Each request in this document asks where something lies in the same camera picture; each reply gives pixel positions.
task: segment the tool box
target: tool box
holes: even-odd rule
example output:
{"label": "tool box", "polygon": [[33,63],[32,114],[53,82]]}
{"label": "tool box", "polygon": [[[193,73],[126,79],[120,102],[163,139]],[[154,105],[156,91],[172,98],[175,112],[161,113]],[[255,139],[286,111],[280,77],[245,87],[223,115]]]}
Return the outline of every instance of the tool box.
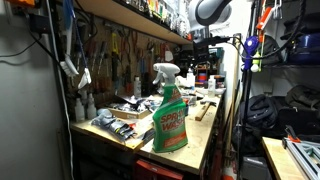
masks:
{"label": "tool box", "polygon": [[183,174],[139,159],[134,165],[133,179],[182,180]]}

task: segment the bottle label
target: bottle label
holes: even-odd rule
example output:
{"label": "bottle label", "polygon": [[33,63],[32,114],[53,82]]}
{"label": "bottle label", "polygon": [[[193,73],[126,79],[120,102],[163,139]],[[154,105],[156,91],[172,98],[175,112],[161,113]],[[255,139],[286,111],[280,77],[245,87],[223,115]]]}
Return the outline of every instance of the bottle label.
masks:
{"label": "bottle label", "polygon": [[178,144],[180,141],[182,141],[186,137],[187,137],[187,133],[186,133],[186,131],[183,131],[182,133],[180,133],[172,138],[166,139],[164,141],[163,147],[167,148],[167,147],[173,146],[175,144]]}
{"label": "bottle label", "polygon": [[162,132],[168,132],[179,128],[182,124],[184,124],[184,117],[184,109],[180,109],[178,112],[173,112],[171,114],[162,116],[160,121]]}
{"label": "bottle label", "polygon": [[179,98],[181,98],[181,93],[177,88],[172,88],[172,93],[171,97],[169,98],[168,102],[175,101]]}

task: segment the red object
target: red object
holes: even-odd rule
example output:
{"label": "red object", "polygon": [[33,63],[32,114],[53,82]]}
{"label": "red object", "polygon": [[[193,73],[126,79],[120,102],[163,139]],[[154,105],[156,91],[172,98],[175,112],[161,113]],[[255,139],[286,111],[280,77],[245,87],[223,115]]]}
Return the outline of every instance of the red object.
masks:
{"label": "red object", "polygon": [[206,81],[207,80],[207,74],[206,73],[199,73],[198,80],[200,82]]}
{"label": "red object", "polygon": [[31,8],[33,8],[36,5],[34,0],[6,0],[6,1],[9,1],[12,4],[16,4],[19,6],[31,7]]}
{"label": "red object", "polygon": [[294,139],[294,138],[293,138],[292,136],[290,136],[290,135],[288,135],[288,138],[289,138],[290,141],[295,142],[295,143],[300,143],[300,142],[301,142],[299,138],[295,138],[295,139]]}
{"label": "red object", "polygon": [[134,166],[134,180],[182,180],[183,175],[159,165],[139,159]]}
{"label": "red object", "polygon": [[272,15],[272,8],[271,7],[267,7],[263,16],[261,17],[260,21],[258,22],[256,28],[258,30],[263,30],[265,25],[268,23],[271,15]]}

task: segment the spray bottle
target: spray bottle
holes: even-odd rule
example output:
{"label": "spray bottle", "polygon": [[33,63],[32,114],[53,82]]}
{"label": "spray bottle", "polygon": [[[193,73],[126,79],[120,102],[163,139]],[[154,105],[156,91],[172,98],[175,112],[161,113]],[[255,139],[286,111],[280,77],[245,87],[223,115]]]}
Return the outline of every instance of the spray bottle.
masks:
{"label": "spray bottle", "polygon": [[156,63],[153,68],[158,71],[153,84],[158,83],[162,77],[165,79],[162,104],[152,117],[155,126],[153,150],[157,153],[170,152],[188,143],[185,129],[186,104],[175,85],[175,74],[180,72],[180,69],[171,63]]}

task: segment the box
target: box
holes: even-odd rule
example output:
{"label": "box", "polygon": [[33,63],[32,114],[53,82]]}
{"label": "box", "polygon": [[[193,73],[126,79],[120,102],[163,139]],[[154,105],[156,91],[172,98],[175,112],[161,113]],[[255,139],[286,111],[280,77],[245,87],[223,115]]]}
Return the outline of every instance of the box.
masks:
{"label": "box", "polygon": [[108,108],[108,110],[117,118],[122,118],[122,119],[143,119],[149,114],[151,114],[149,110],[145,110],[140,113],[133,112],[133,111],[121,111],[113,108]]}

